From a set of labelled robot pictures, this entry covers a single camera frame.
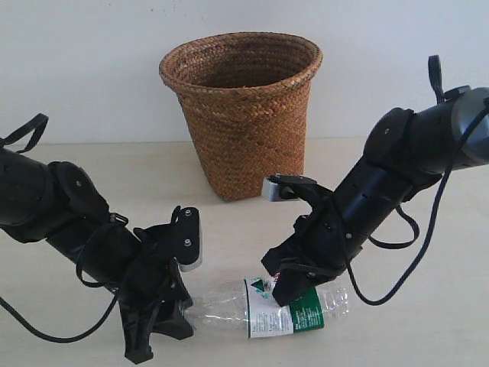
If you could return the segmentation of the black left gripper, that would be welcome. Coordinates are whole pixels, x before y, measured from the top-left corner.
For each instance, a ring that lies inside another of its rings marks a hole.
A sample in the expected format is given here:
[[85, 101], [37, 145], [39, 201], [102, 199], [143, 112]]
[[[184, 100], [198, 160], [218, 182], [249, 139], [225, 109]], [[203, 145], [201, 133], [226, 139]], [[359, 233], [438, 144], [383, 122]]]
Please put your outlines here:
[[147, 325], [154, 304], [162, 303], [152, 332], [187, 339], [194, 335], [193, 326], [185, 317], [193, 299], [173, 256], [171, 226], [136, 228], [134, 234], [140, 242], [123, 270], [118, 308], [125, 351], [151, 352]]

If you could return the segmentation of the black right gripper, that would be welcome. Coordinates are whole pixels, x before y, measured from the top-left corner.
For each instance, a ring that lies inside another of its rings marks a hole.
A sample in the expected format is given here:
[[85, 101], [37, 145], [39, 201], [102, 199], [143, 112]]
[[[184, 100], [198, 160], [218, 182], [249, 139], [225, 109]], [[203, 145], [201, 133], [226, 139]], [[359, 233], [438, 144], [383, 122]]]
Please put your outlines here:
[[321, 193], [307, 202], [311, 212], [299, 216], [293, 232], [261, 259], [276, 280], [272, 295], [282, 307], [314, 286], [347, 270], [364, 244], [364, 194]]

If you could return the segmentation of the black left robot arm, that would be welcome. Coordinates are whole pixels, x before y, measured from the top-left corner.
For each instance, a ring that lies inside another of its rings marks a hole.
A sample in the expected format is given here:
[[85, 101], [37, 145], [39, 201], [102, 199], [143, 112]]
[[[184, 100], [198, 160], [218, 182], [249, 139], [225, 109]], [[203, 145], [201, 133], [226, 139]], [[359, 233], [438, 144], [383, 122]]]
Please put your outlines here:
[[87, 173], [68, 161], [44, 164], [1, 151], [1, 228], [21, 243], [45, 241], [75, 266], [79, 281], [105, 288], [121, 314], [125, 355], [152, 356], [157, 333], [190, 338], [185, 311], [193, 303], [180, 272], [197, 262], [199, 217], [177, 206], [168, 223], [128, 229]]

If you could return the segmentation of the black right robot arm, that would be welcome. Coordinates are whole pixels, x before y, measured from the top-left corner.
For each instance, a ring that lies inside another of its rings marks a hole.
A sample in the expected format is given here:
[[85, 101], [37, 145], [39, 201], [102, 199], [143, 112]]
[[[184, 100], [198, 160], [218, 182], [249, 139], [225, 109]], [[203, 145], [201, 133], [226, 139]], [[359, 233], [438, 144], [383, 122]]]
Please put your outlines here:
[[293, 234], [262, 258], [276, 277], [281, 306], [351, 270], [374, 231], [402, 203], [449, 175], [488, 163], [488, 90], [468, 86], [445, 93], [421, 112], [394, 108], [369, 134], [361, 157], [334, 189], [300, 175], [273, 174], [262, 193], [270, 201], [301, 199], [311, 212]]

